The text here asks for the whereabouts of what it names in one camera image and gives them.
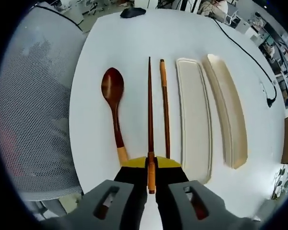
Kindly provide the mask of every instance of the beige tray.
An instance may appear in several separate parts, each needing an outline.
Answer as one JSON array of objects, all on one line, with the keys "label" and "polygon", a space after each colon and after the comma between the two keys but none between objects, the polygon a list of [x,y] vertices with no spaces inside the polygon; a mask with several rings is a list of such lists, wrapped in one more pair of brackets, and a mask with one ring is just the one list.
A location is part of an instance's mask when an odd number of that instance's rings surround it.
[{"label": "beige tray", "polygon": [[182,168],[189,180],[202,184],[211,176],[211,122],[204,82],[203,66],[195,61],[180,58],[176,62],[179,81]]},{"label": "beige tray", "polygon": [[216,100],[223,136],[225,163],[237,169],[248,158],[246,128],[239,95],[223,60],[208,54],[202,64]]}]

